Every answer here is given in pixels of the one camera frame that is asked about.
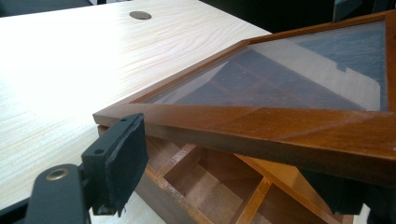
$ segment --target wooden slat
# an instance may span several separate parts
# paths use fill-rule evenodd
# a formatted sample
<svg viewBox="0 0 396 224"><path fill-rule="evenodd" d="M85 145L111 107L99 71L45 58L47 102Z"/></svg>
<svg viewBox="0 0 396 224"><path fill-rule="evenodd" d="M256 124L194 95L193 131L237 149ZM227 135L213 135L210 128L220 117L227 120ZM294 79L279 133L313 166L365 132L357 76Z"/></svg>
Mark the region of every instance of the wooden slat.
<svg viewBox="0 0 396 224"><path fill-rule="evenodd" d="M186 156L189 156L194 149L195 145L187 144L186 146L184 146L175 156L172 157L171 160L167 161L164 165L161 166L161 168L158 170L158 175L164 176L177 164L185 162L184 159L186 159Z"/></svg>
<svg viewBox="0 0 396 224"><path fill-rule="evenodd" d="M129 104L94 118L110 126L133 113L145 114L148 135L396 187L391 112Z"/></svg>
<svg viewBox="0 0 396 224"><path fill-rule="evenodd" d="M388 108L396 112L396 11L386 17Z"/></svg>
<svg viewBox="0 0 396 224"><path fill-rule="evenodd" d="M166 223L212 223L149 165L135 191Z"/></svg>
<svg viewBox="0 0 396 224"><path fill-rule="evenodd" d="M262 179L259 186L253 192L253 195L247 200L244 210L235 223L251 223L271 185L272 183L267 178L264 177Z"/></svg>
<svg viewBox="0 0 396 224"><path fill-rule="evenodd" d="M343 216L333 215L329 206L294 166L238 155L238 158L271 180L296 202L326 223L340 223Z"/></svg>
<svg viewBox="0 0 396 224"><path fill-rule="evenodd" d="M294 201L276 185L269 188L259 208L258 217L264 217L270 223L329 224Z"/></svg>

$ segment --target wooden frame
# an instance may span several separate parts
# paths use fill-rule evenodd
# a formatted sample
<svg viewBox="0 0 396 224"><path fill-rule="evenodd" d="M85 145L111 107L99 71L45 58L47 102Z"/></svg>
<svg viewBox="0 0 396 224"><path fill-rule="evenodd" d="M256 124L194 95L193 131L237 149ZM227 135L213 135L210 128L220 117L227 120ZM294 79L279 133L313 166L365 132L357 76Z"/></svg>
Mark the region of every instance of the wooden frame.
<svg viewBox="0 0 396 224"><path fill-rule="evenodd" d="M328 109L268 108L250 106L206 106L206 105L151 105L142 102L158 92L169 88L202 70L210 64L232 55L247 45L271 41L291 36L338 29L373 21L385 21L386 26L386 70L387 96L389 111L346 111ZM196 206L186 202L182 194L172 193L163 183L177 185L181 174L169 173L176 170L181 158L191 164L204 164L206 161L194 160L193 153L207 153L207 148L237 153L237 158L250 167L255 167L264 179L256 183L253 193L244 196L243 204L229 216L232 222L252 221L265 192L274 183L294 200L313 211L324 222L346 222L342 217L330 215L326 205L312 203L304 198L292 185L285 184L287 178L280 178L280 172L271 170L272 165L246 156L282 162L323 174L336 175L362 182L396 188L396 11L369 15L357 19L328 23L275 35L248 39L206 59L156 85L128 97L104 110L95 113L96 123L109 127L117 119L133 113L144 113L147 135L166 139L184 146L176 150L175 156L159 168L147 169L151 185L168 189L167 195L187 211L188 216L198 222L218 221L196 211Z"/></svg>

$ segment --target light wood desk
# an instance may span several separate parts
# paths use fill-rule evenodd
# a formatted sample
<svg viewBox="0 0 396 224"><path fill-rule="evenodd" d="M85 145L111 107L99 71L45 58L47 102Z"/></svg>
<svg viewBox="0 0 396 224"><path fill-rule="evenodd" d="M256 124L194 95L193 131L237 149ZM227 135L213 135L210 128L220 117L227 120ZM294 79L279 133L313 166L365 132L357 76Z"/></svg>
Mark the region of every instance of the light wood desk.
<svg viewBox="0 0 396 224"><path fill-rule="evenodd" d="M148 21L131 18L146 11ZM196 0L135 0L0 19L0 209L51 166L80 164L92 113L268 32ZM94 223L161 223L134 194Z"/></svg>

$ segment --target desk hole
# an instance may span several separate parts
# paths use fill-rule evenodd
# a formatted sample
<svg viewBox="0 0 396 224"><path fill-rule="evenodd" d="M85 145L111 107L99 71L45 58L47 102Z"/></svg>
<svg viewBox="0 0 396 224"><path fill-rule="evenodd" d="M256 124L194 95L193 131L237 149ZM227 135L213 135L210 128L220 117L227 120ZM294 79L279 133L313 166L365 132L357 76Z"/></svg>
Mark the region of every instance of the desk hole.
<svg viewBox="0 0 396 224"><path fill-rule="evenodd" d="M129 15L137 20L145 21L151 19L151 15L144 11L133 11Z"/></svg>

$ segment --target wood grain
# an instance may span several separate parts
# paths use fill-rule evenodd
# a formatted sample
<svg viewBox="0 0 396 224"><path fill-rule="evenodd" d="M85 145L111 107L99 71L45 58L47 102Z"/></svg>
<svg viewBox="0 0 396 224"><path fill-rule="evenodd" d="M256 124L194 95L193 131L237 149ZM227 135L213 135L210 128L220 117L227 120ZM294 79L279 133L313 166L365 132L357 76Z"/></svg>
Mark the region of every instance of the wood grain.
<svg viewBox="0 0 396 224"><path fill-rule="evenodd" d="M199 156L196 157L193 153L191 153L194 149L196 148L195 145L186 145L180 149L178 153L175 154L175 156L172 157L171 160L167 161L163 166L161 166L161 169L158 171L159 175L166 175L168 174L172 169L175 168L177 165L183 165L183 163L192 163L191 159L193 160L198 160ZM163 147L159 148L160 151L165 151ZM173 174L173 176L168 176L167 179L175 179L177 175L180 174Z"/></svg>
<svg viewBox="0 0 396 224"><path fill-rule="evenodd" d="M148 21L132 10L147 11ZM0 19L0 209L35 177L80 164L97 139L92 113L268 32L195 0L135 0ZM162 222L134 194L122 218Z"/></svg>
<svg viewBox="0 0 396 224"><path fill-rule="evenodd" d="M157 175L151 166L146 168L136 192L168 223L212 223L162 176Z"/></svg>
<svg viewBox="0 0 396 224"><path fill-rule="evenodd" d="M213 64L214 62L217 62L227 56L232 55L231 53L235 52L238 49L242 49L246 44L257 44L257 43L262 43L265 41L271 41L271 40L278 40L280 38L287 38L287 37L292 37L292 36L297 36L297 35L308 35L308 34L312 34L315 32L322 32L322 31L327 31L327 30L333 30L333 29L338 29L338 28L344 28L344 27L349 27L349 26L354 26L354 25L358 25L358 24L364 24L364 23L370 23L370 22L375 22L375 21L383 21L383 20L387 20L387 78L388 78L388 97L389 97L389 110L392 110L392 104L393 104L393 99L396 93L395 90L396 88L394 88L394 81L392 78L393 74L395 74L394 70L395 70L395 66L393 62L393 55L395 55L395 53L393 53L393 51L396 49L394 46L392 46L392 43L394 42L394 35L393 33L395 33L394 27L392 26L393 18L395 17L396 11L392 10L392 11L387 11L387 12L381 12L381 13L376 13L376 14L372 14L372 15L367 15L367 16L363 16L363 17L359 17L359 18L354 18L354 19L349 19L349 20L345 20L345 21L341 21L341 22L337 22L337 23L325 23L325 24L321 24L318 26L312 26L312 27L306 27L306 28L302 28L302 29L298 29L298 30L292 30L292 31L287 31L284 33L279 33L279 34L273 34L273 35L264 35L264 36L259 36L259 37L254 37L254 38L250 38L248 40L244 40L241 41L238 44L235 44L231 47L229 47L228 49L225 49L223 51L223 54L217 54L214 55L210 60L203 60L199 63L197 63L195 66L192 66L191 68L188 68L184 71L181 71L180 73L175 74L174 76L169 77L168 79L164 79L160 82L158 82L157 84L155 84L152 87L148 87L144 90L142 90L141 92L138 92L136 94L131 95L128 98L123 99L122 101L119 101L117 103L115 103L114 105L111 105L110 107L113 106L117 106L117 105L123 105L123 104L128 104L128 103L139 103L142 102L144 100L146 100L147 98L149 98L150 96L152 96L155 93L158 93L159 91L162 91L170 86L172 86L173 84L179 82L180 80L189 77L190 75L200 71L201 69L205 68L205 66L208 66L210 64ZM326 74L326 72L332 72L334 73L334 71L336 70L336 68L334 67L334 70L332 71L319 71L321 73ZM315 76L315 79L320 79L322 80L321 76ZM359 96L358 92L354 92L352 91L353 94L358 95L355 96L355 98L359 98L361 101L362 99L364 99L364 96Z"/></svg>
<svg viewBox="0 0 396 224"><path fill-rule="evenodd" d="M396 10L386 17L388 107L396 112Z"/></svg>
<svg viewBox="0 0 396 224"><path fill-rule="evenodd" d="M175 144L159 138L147 137L148 164L156 171L161 170L168 160L180 151Z"/></svg>
<svg viewBox="0 0 396 224"><path fill-rule="evenodd" d="M268 189L257 216L263 216L271 223L327 223L307 208L300 206L276 185L271 185Z"/></svg>
<svg viewBox="0 0 396 224"><path fill-rule="evenodd" d="M271 185L272 183L267 178L263 178L253 195L246 200L246 205L241 206L244 209L233 223L251 223Z"/></svg>
<svg viewBox="0 0 396 224"><path fill-rule="evenodd" d="M309 209L326 223L340 223L344 216L334 215L329 206L315 192L300 171L294 167L277 162L259 160L238 155L242 161L270 179L296 202Z"/></svg>
<svg viewBox="0 0 396 224"><path fill-rule="evenodd" d="M133 113L145 114L148 135L396 187L391 112L132 104L94 117L111 126Z"/></svg>

